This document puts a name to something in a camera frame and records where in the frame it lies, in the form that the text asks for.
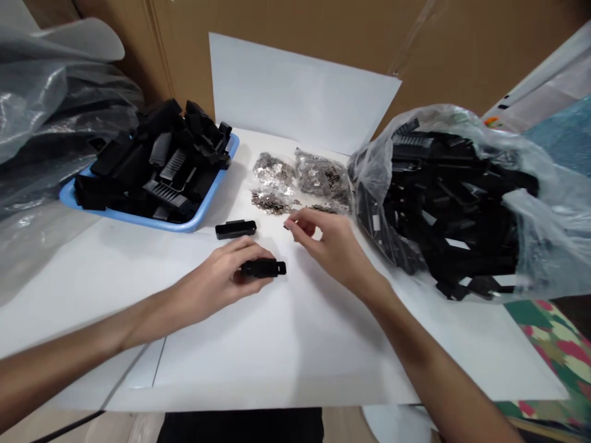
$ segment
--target floral fabric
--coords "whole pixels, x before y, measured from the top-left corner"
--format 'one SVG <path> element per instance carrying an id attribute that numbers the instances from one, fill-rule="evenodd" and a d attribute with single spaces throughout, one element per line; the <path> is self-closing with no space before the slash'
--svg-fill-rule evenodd
<path id="1" fill-rule="evenodd" d="M 518 301 L 505 306 L 570 394 L 567 401 L 498 402 L 510 417 L 579 425 L 591 421 L 591 343 L 552 303 Z"/>

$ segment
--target dark pants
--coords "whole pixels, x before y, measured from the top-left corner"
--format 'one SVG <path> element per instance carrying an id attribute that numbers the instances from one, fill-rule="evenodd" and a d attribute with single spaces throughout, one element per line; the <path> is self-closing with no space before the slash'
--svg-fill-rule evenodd
<path id="1" fill-rule="evenodd" d="M 322 408 L 167 413 L 158 443 L 321 443 Z"/>

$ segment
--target hand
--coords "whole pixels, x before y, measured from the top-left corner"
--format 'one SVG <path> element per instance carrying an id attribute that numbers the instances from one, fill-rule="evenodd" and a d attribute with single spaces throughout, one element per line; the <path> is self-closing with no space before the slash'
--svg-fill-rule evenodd
<path id="1" fill-rule="evenodd" d="M 368 285 L 384 283 L 385 278 L 361 249 L 347 217 L 304 208 L 290 215 L 285 227 L 326 272 L 358 297 L 364 295 Z M 312 239 L 316 228 L 322 231 L 320 241 Z"/>
<path id="2" fill-rule="evenodd" d="M 273 279 L 245 278 L 238 271 L 244 262 L 259 257 L 274 258 L 246 236 L 214 250 L 170 288 L 130 308 L 126 321 L 134 326 L 124 339 L 123 349 L 165 337 L 259 292 Z"/>

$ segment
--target floor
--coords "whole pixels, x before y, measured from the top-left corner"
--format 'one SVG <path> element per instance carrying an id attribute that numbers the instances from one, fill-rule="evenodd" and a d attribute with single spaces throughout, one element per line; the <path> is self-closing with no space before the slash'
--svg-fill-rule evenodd
<path id="1" fill-rule="evenodd" d="M 41 408 L 0 436 L 0 443 L 30 443 L 90 411 Z M 324 408 L 324 443 L 377 443 L 360 407 Z M 163 413 L 107 412 L 54 443 L 156 443 Z"/>

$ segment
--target finger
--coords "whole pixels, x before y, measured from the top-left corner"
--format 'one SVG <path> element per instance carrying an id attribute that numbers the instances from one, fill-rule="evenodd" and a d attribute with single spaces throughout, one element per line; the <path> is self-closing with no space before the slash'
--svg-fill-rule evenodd
<path id="1" fill-rule="evenodd" d="M 320 242 L 313 240 L 312 237 L 300 228 L 297 223 L 294 223 L 293 220 L 286 221 L 285 226 L 291 231 L 295 241 L 304 246 L 309 253 L 317 253 Z"/>
<path id="2" fill-rule="evenodd" d="M 256 243 L 247 246 L 244 249 L 234 251 L 230 256 L 231 265 L 235 269 L 238 269 L 238 267 L 244 262 L 254 260 L 255 258 L 275 258 L 270 251 Z"/>
<path id="3" fill-rule="evenodd" d="M 310 237 L 314 236 L 314 233 L 316 232 L 316 225 L 311 221 L 299 220 L 297 225 Z"/>
<path id="4" fill-rule="evenodd" d="M 231 290 L 231 295 L 234 301 L 244 297 L 248 297 L 254 293 L 260 292 L 265 286 L 273 281 L 272 278 L 254 279 L 244 284 L 235 285 Z"/>
<path id="5" fill-rule="evenodd" d="M 250 238 L 249 236 L 242 236 L 240 238 L 232 240 L 230 243 L 225 244 L 224 246 L 219 247 L 218 250 L 222 252 L 222 254 L 227 254 L 240 249 L 244 249 L 245 247 L 248 247 L 253 244 L 256 243 L 252 238 Z"/>
<path id="6" fill-rule="evenodd" d="M 322 230 L 323 226 L 326 226 L 326 223 L 330 220 L 330 216 L 331 214 L 327 214 L 326 212 L 303 208 L 291 214 L 288 220 L 293 220 L 298 223 L 301 221 L 310 222 Z"/>

